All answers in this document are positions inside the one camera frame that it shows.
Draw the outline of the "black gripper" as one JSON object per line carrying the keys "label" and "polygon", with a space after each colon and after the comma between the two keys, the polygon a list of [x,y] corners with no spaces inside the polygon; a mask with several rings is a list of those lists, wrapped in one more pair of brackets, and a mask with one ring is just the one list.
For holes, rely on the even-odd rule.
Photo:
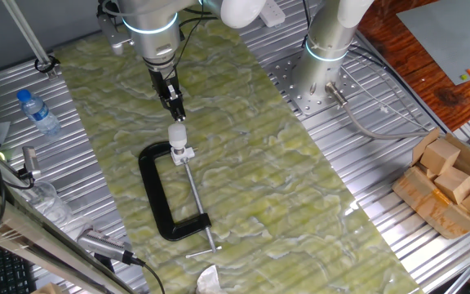
{"label": "black gripper", "polygon": [[176,122],[183,122],[186,114],[183,106],[182,93],[171,81],[175,77],[175,66],[166,68],[149,67],[153,89],[157,92],[162,107],[171,113]]}

